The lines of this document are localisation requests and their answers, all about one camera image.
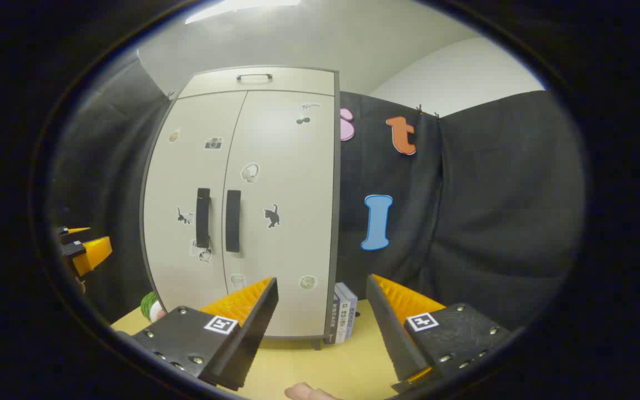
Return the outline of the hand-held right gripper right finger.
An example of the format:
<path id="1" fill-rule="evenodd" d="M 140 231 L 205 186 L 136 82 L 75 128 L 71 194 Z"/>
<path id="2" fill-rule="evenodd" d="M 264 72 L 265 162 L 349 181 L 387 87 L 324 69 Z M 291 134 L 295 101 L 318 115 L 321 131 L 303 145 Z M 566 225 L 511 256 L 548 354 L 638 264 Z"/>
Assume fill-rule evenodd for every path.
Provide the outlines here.
<path id="1" fill-rule="evenodd" d="M 376 274 L 366 296 L 393 363 L 398 393 L 442 389 L 501 351 L 515 332 L 458 302 L 443 306 Z"/>

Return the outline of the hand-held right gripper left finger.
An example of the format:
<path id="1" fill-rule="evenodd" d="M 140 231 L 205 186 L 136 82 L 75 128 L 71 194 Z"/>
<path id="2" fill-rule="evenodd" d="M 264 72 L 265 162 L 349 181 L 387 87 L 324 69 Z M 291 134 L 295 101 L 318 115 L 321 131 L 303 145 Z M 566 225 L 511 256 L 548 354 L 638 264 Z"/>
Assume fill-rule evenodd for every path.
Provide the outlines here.
<path id="1" fill-rule="evenodd" d="M 117 332 L 155 369 L 196 386 L 238 390 L 244 386 L 278 304 L 275 277 L 195 309 L 178 306 L 145 329 Z"/>

